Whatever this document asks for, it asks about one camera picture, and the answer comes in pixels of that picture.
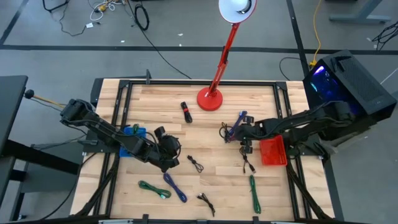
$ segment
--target red lamp base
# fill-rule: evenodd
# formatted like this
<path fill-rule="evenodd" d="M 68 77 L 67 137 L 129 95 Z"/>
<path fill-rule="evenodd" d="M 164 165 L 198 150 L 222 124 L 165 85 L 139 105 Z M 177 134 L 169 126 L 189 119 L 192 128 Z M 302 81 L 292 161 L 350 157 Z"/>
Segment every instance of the red lamp base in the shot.
<path fill-rule="evenodd" d="M 206 96 L 208 92 L 208 87 L 205 87 L 199 91 L 197 96 L 198 105 L 205 111 L 215 111 L 220 108 L 221 104 L 223 104 L 223 95 L 219 90 L 216 90 L 215 96 Z"/>

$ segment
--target black desk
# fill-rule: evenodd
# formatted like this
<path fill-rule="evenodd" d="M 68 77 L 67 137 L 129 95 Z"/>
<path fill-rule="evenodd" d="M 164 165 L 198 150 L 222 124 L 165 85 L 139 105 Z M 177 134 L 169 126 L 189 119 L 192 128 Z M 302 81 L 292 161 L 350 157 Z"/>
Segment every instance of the black desk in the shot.
<path fill-rule="evenodd" d="M 79 164 L 9 140 L 27 76 L 0 77 L 0 206 L 10 180 L 24 181 L 25 171 L 14 170 L 16 159 L 77 175 Z"/>

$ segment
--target red box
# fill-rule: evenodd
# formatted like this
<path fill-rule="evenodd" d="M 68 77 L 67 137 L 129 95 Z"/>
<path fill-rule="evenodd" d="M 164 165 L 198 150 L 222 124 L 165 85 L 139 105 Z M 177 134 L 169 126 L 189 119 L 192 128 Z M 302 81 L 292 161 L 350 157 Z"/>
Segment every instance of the red box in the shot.
<path fill-rule="evenodd" d="M 286 152 L 281 135 L 260 141 L 261 161 L 267 166 L 286 166 Z"/>

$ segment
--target green usb cable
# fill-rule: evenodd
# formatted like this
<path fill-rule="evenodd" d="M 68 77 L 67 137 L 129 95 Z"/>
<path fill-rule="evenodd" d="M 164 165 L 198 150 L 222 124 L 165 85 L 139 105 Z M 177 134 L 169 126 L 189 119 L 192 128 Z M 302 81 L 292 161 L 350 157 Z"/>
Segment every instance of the green usb cable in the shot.
<path fill-rule="evenodd" d="M 147 182 L 140 180 L 138 182 L 138 186 L 141 189 L 145 189 L 145 190 L 151 190 L 155 193 L 157 193 L 162 199 L 166 199 L 172 196 L 172 193 L 169 192 L 168 190 L 163 190 L 163 189 L 158 189 L 154 186 L 152 186 L 151 184 L 148 184 Z"/>
<path fill-rule="evenodd" d="M 253 198 L 253 208 L 254 212 L 257 214 L 261 214 L 261 206 L 259 199 L 257 197 L 257 192 L 256 192 L 256 181 L 254 180 L 254 176 L 250 175 L 250 187 L 251 187 L 251 196 Z"/>

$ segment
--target blue block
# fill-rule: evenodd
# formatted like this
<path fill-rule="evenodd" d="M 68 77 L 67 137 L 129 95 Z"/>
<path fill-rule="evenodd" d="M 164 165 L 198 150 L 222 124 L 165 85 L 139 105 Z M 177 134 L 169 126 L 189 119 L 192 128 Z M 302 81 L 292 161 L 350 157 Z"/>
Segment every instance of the blue block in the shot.
<path fill-rule="evenodd" d="M 137 131 L 137 135 L 143 138 L 146 138 L 146 128 L 139 128 Z M 125 127 L 124 128 L 124 133 L 126 134 L 132 134 L 132 127 Z M 130 153 L 128 153 L 124 147 L 120 147 L 120 152 L 119 152 L 120 157 L 132 157 Z"/>

